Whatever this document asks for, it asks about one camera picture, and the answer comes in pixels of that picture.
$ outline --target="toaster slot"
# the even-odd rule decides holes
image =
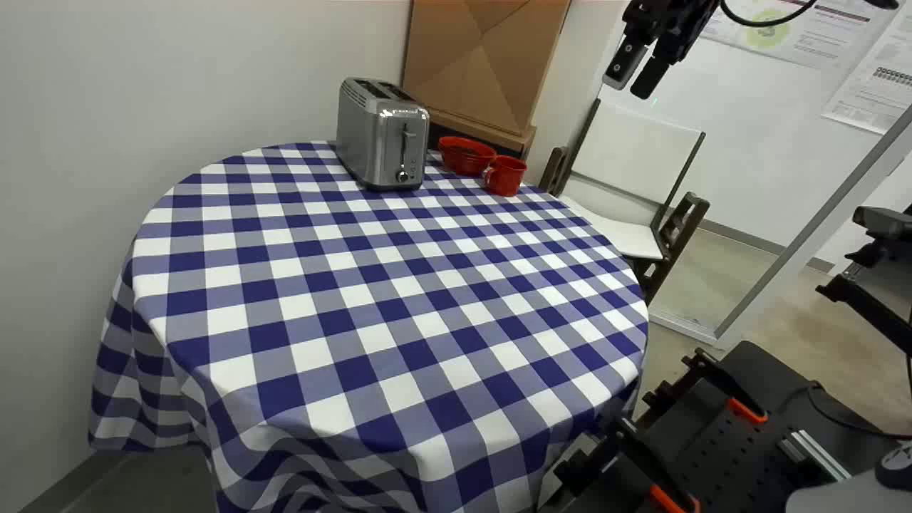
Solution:
[[[377,83],[371,79],[353,79],[357,85],[368,88],[373,98],[390,98],[384,88],[378,88]]]
[[[414,98],[407,98],[407,90],[401,90],[400,85],[394,83],[378,83],[384,90],[390,90],[390,98],[401,99],[401,102],[414,102]]]

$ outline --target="red object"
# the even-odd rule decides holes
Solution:
[[[665,513],[687,513],[667,491],[660,491],[658,485],[649,485],[649,497],[653,497],[653,502],[658,505],[658,509],[665,509]]]
[[[522,184],[524,162],[512,157],[496,157],[482,177],[484,190],[512,197]]]
[[[438,137],[437,147],[444,160],[444,167],[461,177],[479,177],[496,157],[489,146],[467,137]]]
[[[743,403],[737,403],[736,397],[729,397],[729,411],[732,411],[736,415],[746,418],[752,428],[760,428],[760,424],[770,422],[767,412],[749,411],[749,408],[746,408]]]

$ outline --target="cardboard box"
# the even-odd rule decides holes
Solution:
[[[477,126],[526,143],[566,6],[571,0],[414,0],[401,88],[447,127]]]
[[[494,126],[479,126],[479,122],[471,122],[471,119],[461,119],[461,118],[452,118],[452,113],[444,113],[444,112],[432,112],[430,109],[430,122],[444,127],[444,130],[457,130],[457,135],[467,135],[467,137],[477,137],[477,140],[484,140],[496,147],[505,147],[515,157],[524,157],[526,147],[534,146],[534,137],[536,137],[536,127],[531,126],[524,135],[506,135],[506,130],[498,130]]]

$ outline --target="white wall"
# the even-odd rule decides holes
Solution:
[[[88,457],[96,333],[147,206],[210,160],[333,137],[397,79],[407,0],[0,2],[0,509]]]
[[[571,140],[585,106],[598,95],[602,70],[622,41],[625,25],[613,23],[622,9],[618,0],[573,2],[536,112],[536,172],[553,146]],[[848,66],[800,68],[699,41],[646,102],[613,88],[602,98],[603,106],[705,127],[710,137],[693,180],[713,202],[710,219],[787,244],[877,140],[821,118],[846,70]],[[841,244],[846,243],[833,243],[817,257],[834,259]]]
[[[531,183],[538,183],[551,147],[566,146],[602,88],[609,33],[628,0],[573,0],[553,49],[534,126]]]

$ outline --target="tablecloth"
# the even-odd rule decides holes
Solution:
[[[213,162],[143,219],[90,445],[200,445],[220,509],[526,509],[642,371],[633,270],[559,199],[437,162],[365,190],[331,143]]]

